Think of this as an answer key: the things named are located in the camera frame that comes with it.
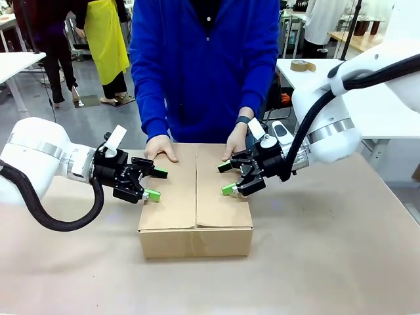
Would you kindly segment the person's right forearm blue sleeve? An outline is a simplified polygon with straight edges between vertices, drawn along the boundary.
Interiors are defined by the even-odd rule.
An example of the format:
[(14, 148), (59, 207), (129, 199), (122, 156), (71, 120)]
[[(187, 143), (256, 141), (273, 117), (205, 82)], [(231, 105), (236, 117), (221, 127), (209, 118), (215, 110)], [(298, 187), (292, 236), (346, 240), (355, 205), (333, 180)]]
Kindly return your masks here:
[(148, 80), (136, 84), (135, 96), (142, 131), (147, 135), (147, 141), (159, 135), (168, 136), (167, 110), (160, 85)]

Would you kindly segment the slanted black stand pole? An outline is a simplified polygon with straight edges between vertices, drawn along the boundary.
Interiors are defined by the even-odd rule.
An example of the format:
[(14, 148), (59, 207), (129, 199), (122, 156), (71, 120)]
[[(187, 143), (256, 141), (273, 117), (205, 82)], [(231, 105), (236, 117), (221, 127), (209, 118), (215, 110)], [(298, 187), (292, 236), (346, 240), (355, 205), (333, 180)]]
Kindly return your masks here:
[(346, 38), (346, 41), (345, 41), (345, 45), (344, 45), (343, 51), (341, 53), (341, 57), (339, 59), (341, 61), (345, 61), (345, 59), (346, 59), (347, 51), (348, 51), (348, 48), (350, 46), (350, 41), (352, 39), (352, 34), (354, 32), (361, 7), (362, 7), (362, 0), (357, 0), (355, 10), (354, 10), (354, 14), (353, 14), (353, 18), (352, 18), (352, 22), (350, 24), (350, 29), (348, 31), (348, 35), (347, 35), (347, 38)]

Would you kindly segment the brown packing tape roll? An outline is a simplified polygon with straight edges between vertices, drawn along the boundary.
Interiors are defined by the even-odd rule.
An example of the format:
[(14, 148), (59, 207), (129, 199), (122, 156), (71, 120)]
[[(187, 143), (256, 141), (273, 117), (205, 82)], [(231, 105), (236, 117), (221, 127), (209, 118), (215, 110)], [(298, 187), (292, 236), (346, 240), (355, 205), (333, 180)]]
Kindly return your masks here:
[(305, 60), (292, 60), (290, 64), (290, 70), (294, 72), (315, 72), (316, 65)]

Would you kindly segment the person in yellow apron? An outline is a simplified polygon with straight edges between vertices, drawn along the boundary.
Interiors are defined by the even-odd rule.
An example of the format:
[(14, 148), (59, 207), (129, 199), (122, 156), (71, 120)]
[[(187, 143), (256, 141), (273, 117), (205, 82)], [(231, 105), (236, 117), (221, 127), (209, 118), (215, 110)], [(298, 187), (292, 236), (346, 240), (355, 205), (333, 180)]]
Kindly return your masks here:
[(88, 42), (104, 96), (100, 101), (121, 106), (133, 98), (124, 73), (129, 67), (121, 24), (127, 22), (123, 0), (73, 0), (76, 32)]

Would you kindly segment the brown cardboard box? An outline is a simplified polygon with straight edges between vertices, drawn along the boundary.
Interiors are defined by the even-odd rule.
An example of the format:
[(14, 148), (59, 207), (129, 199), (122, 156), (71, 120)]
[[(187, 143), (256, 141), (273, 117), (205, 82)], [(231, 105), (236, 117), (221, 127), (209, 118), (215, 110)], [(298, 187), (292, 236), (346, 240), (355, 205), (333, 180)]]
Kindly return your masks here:
[(220, 173), (223, 144), (173, 144), (178, 162), (160, 154), (154, 160), (166, 179), (145, 178), (143, 185), (160, 192), (147, 201), (138, 225), (147, 259), (244, 257), (250, 252), (253, 221), (247, 200), (225, 196), (222, 188), (240, 177)]

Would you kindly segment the person's right hand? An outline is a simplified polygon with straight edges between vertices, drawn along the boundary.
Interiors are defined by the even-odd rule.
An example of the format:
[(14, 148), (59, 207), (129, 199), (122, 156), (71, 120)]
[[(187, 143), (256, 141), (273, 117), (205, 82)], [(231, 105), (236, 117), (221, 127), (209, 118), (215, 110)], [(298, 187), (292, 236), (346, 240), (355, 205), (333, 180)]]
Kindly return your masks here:
[(165, 154), (168, 160), (173, 163), (179, 161), (171, 145), (171, 139), (167, 135), (155, 136), (146, 144), (144, 151), (145, 158), (154, 160), (159, 154)]

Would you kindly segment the light wooden table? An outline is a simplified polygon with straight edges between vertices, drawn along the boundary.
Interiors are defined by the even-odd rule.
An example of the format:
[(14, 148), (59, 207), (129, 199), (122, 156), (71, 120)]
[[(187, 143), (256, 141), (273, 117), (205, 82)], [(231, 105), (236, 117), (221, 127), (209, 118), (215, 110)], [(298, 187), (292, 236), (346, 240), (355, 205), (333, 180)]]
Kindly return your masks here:
[[(347, 37), (349, 35), (348, 31), (329, 31), (328, 34), (332, 39), (336, 39), (339, 44), (337, 46), (338, 49), (343, 50), (345, 43), (347, 42)], [(379, 45), (382, 43), (384, 38), (383, 34), (376, 34), (372, 35), (369, 32), (366, 32), (364, 35), (356, 36), (352, 35), (350, 39), (349, 47), (353, 50), (362, 53), (374, 46)]]

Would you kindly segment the large white table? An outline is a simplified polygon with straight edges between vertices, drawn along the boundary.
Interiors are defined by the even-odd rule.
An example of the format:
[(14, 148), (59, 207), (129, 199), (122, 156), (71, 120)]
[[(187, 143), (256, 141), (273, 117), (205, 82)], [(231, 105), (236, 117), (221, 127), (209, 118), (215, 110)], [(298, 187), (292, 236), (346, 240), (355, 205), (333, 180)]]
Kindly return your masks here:
[[(316, 71), (295, 72), (290, 59), (277, 59), (277, 71), (293, 88), (306, 81), (325, 79), (328, 71), (341, 61), (337, 59), (308, 59)], [(342, 96), (343, 102), (365, 147), (371, 150), (369, 164), (376, 168), (383, 160), (391, 139), (420, 139), (420, 115), (405, 107), (384, 84), (350, 91)]]

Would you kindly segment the person's left forearm blue sleeve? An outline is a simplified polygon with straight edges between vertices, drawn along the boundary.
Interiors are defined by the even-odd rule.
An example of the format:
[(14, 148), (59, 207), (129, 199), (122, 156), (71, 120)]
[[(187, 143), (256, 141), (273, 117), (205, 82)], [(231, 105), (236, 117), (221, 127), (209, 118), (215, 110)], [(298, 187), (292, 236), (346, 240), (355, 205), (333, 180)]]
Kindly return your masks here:
[(247, 69), (238, 107), (239, 116), (250, 119), (259, 117), (275, 73), (276, 59), (267, 64), (252, 65)]

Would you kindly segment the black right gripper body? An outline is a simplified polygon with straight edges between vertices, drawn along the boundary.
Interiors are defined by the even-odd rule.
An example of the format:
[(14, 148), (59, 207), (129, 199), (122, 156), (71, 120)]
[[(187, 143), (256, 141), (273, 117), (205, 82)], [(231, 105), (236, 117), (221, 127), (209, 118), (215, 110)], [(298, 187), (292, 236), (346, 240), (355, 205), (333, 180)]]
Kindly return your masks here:
[(279, 144), (263, 148), (256, 143), (247, 162), (241, 165), (241, 194), (250, 196), (266, 188), (264, 179), (278, 176), (284, 164), (283, 150)]

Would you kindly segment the small white table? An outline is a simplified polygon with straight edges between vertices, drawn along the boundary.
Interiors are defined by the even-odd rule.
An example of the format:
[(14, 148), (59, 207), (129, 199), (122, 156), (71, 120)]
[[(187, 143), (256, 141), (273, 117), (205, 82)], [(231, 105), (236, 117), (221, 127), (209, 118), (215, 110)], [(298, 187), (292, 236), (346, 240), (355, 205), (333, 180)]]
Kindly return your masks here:
[(44, 52), (2, 52), (0, 53), (0, 83), (6, 83), (16, 103), (21, 118), (29, 117), (28, 110), (19, 93), (14, 76), (46, 57)]

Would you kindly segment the person in white coat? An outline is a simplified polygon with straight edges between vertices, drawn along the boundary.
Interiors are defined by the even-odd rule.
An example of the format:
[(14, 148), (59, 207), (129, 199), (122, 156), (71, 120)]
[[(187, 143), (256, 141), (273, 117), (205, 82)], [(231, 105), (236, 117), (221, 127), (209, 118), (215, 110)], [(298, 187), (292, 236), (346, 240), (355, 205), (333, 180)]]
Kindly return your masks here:
[(347, 5), (347, 0), (308, 0), (302, 58), (318, 58), (318, 49), (329, 42)]

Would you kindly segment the grey floor mat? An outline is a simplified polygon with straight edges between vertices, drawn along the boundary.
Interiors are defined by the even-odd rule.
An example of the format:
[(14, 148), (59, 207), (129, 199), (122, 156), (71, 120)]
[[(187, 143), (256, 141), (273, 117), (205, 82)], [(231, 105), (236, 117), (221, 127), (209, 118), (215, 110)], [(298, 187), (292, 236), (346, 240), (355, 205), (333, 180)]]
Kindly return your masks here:
[(79, 102), (75, 104), (76, 108), (88, 108), (93, 106), (99, 106), (100, 101), (97, 95), (80, 96)]

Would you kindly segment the black pole with base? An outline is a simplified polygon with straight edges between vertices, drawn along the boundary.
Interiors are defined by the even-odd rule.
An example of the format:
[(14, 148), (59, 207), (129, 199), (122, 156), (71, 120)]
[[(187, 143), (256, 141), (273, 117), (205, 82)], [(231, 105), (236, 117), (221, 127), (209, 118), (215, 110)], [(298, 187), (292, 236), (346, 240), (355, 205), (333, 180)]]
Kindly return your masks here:
[(42, 17), (41, 0), (20, 0), (26, 37), (30, 48), (36, 54), (45, 52), (45, 45), (40, 35)]

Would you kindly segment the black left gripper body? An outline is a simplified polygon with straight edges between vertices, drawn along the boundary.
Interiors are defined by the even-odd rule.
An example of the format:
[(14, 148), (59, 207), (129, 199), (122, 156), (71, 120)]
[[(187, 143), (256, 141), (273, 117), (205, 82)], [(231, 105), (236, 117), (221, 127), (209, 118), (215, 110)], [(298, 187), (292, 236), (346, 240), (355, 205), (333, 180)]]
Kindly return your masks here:
[(95, 152), (93, 162), (99, 183), (113, 188), (113, 197), (133, 204), (142, 199), (140, 158), (132, 157), (129, 162), (128, 153), (120, 149), (114, 157), (106, 157), (104, 149)]

